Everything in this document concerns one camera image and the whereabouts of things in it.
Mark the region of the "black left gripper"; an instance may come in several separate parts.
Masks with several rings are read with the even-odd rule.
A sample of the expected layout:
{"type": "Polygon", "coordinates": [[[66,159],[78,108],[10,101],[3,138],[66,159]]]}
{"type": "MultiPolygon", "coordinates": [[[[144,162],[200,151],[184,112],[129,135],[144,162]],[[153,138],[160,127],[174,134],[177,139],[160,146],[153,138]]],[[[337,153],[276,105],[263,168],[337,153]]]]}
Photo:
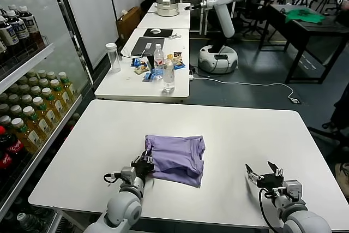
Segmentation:
{"type": "Polygon", "coordinates": [[[149,173],[153,172],[154,165],[152,163],[152,148],[146,149],[146,160],[143,160],[143,156],[137,156],[132,161],[131,167],[135,168],[136,176],[139,178],[146,178],[149,173]]]}

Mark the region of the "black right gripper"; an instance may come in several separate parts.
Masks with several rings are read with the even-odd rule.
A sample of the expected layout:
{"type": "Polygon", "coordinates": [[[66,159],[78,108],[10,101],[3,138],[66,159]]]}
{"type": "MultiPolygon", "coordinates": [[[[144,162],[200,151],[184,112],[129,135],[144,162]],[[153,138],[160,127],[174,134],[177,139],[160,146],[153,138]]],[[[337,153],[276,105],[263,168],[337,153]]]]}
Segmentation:
{"type": "Polygon", "coordinates": [[[284,181],[282,169],[278,168],[274,163],[268,161],[268,165],[273,171],[271,174],[259,175],[252,168],[245,164],[247,179],[258,188],[273,189],[281,187],[284,181]]]}

